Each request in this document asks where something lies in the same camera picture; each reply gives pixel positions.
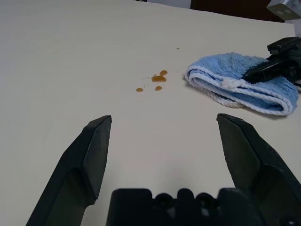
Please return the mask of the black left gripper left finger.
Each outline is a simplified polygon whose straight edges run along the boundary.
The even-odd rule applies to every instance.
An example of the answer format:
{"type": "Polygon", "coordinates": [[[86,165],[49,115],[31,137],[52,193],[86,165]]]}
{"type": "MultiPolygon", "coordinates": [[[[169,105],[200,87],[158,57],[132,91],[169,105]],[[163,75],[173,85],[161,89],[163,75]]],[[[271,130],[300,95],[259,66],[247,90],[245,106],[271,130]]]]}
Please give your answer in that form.
{"type": "Polygon", "coordinates": [[[107,163],[112,118],[86,125],[64,151],[27,225],[79,226],[99,197],[107,163]]]}

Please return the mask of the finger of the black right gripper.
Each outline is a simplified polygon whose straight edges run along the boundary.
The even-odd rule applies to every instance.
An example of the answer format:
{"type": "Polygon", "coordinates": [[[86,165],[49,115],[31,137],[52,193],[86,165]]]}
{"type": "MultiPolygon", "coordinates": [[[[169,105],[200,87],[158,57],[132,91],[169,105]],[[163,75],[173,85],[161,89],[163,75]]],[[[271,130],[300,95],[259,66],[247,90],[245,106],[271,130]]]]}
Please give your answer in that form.
{"type": "Polygon", "coordinates": [[[301,47],[300,37],[282,38],[267,46],[271,55],[284,55],[301,47]]]}
{"type": "Polygon", "coordinates": [[[281,76],[292,83],[301,79],[300,53],[271,55],[267,60],[248,70],[243,79],[249,83],[267,82],[281,76]]]}

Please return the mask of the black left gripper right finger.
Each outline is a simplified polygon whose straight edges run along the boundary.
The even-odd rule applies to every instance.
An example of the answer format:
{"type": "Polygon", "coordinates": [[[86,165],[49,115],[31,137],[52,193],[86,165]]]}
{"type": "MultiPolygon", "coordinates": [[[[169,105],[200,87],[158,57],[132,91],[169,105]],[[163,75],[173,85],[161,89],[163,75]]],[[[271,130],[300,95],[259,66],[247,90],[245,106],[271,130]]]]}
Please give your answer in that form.
{"type": "Polygon", "coordinates": [[[301,185],[278,152],[243,119],[217,115],[223,152],[236,188],[251,196],[269,226],[301,224],[301,185]]]}

